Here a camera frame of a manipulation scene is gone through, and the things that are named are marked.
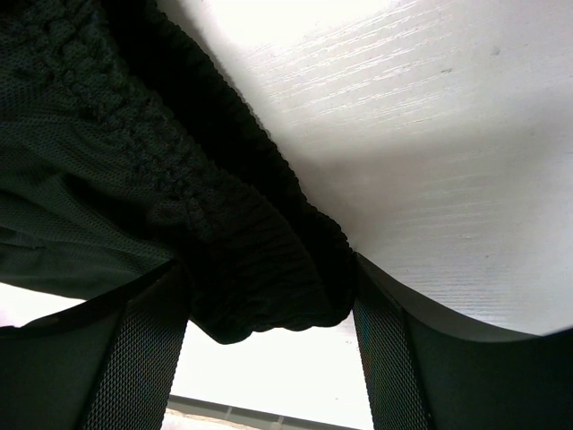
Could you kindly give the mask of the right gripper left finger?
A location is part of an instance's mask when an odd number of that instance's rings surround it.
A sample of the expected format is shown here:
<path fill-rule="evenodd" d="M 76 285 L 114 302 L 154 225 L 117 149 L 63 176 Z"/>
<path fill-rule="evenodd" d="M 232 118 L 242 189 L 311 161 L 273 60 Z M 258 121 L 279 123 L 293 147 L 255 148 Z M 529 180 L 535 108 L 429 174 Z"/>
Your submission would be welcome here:
<path fill-rule="evenodd" d="M 168 262 L 62 312 L 1 330 L 1 427 L 159 429 L 188 319 Z"/>

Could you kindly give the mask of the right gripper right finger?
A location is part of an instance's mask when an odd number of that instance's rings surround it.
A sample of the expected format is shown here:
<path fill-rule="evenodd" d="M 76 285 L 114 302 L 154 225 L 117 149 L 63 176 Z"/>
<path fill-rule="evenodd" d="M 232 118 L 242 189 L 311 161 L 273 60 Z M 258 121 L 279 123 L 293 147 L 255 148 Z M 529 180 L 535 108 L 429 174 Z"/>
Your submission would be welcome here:
<path fill-rule="evenodd" d="M 377 429 L 569 429 L 572 332 L 478 321 L 363 256 L 353 316 Z"/>

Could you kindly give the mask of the black shorts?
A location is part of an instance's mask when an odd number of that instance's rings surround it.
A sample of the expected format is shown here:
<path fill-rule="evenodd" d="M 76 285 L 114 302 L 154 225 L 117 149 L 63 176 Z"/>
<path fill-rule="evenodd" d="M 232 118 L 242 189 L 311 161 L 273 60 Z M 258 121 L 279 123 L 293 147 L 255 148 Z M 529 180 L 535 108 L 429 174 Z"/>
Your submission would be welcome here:
<path fill-rule="evenodd" d="M 346 235 L 156 2 L 2 2 L 2 282 L 90 299 L 170 261 L 221 344 L 355 301 Z"/>

